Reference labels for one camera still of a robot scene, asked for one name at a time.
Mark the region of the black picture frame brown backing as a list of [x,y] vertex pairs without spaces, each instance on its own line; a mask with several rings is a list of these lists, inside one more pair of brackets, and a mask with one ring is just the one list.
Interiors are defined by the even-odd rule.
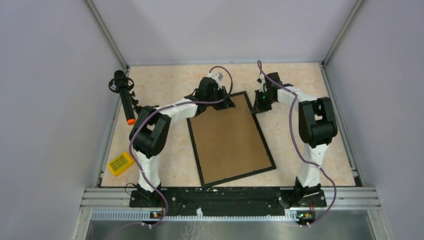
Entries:
[[235,107],[208,107],[187,119],[200,185],[213,187],[275,170],[276,164],[246,91],[233,93]]

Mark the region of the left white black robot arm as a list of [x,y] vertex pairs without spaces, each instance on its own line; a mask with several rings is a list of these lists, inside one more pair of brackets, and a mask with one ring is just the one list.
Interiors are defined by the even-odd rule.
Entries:
[[139,167],[137,189],[141,200],[149,207],[160,202],[158,190],[160,153],[164,149],[170,127],[179,121],[201,115],[208,107],[216,111],[236,107],[229,91],[222,84],[221,73],[211,74],[200,80],[198,88],[183,99],[160,108],[145,106],[132,128],[129,140],[134,149]]

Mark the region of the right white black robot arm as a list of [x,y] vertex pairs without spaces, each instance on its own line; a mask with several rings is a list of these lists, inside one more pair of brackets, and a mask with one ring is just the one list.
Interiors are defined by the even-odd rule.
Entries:
[[314,97],[287,83],[283,84],[277,72],[260,74],[251,113],[272,110],[274,103],[289,106],[289,116],[298,113],[298,134],[304,143],[300,155],[302,166],[295,179],[293,200],[307,206],[321,190],[320,174],[325,152],[338,134],[336,117],[329,97]]

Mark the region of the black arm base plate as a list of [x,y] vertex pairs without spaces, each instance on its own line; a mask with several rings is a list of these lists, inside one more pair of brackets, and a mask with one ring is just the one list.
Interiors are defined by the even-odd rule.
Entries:
[[319,193],[300,197],[293,187],[160,187],[148,192],[140,187],[131,192],[129,206],[132,208],[170,207],[195,204],[265,204],[283,208],[323,208],[326,197]]

